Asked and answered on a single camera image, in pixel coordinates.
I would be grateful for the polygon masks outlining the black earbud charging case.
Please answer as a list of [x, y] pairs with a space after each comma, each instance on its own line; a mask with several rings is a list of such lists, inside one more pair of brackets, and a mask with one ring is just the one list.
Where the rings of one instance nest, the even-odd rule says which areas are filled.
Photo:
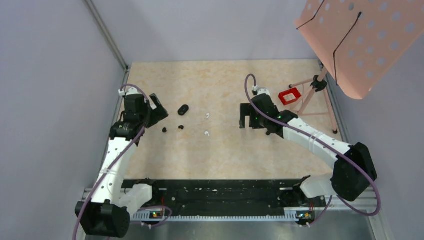
[[179, 116], [184, 116], [188, 111], [190, 107], [187, 104], [183, 104], [177, 111], [177, 114]]

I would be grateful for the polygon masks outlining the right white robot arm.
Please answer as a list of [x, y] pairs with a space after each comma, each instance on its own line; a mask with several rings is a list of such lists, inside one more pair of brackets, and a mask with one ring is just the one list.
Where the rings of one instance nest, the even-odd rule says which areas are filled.
[[336, 195], [353, 202], [377, 179], [367, 146], [337, 140], [316, 130], [290, 110], [278, 110], [267, 89], [261, 88], [248, 103], [239, 106], [239, 127], [265, 129], [268, 134], [294, 142], [326, 163], [331, 173], [307, 176], [293, 192], [299, 206], [307, 206], [315, 197]]

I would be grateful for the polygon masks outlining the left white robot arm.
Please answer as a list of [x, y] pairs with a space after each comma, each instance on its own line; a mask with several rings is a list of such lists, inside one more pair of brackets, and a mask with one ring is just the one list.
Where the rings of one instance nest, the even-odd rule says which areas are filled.
[[75, 214], [89, 236], [123, 238], [131, 218], [146, 204], [160, 202], [159, 191], [148, 184], [136, 184], [121, 195], [124, 176], [145, 130], [168, 117], [156, 94], [145, 98], [141, 93], [123, 97], [124, 110], [110, 128], [108, 149], [94, 188], [85, 201], [79, 201]]

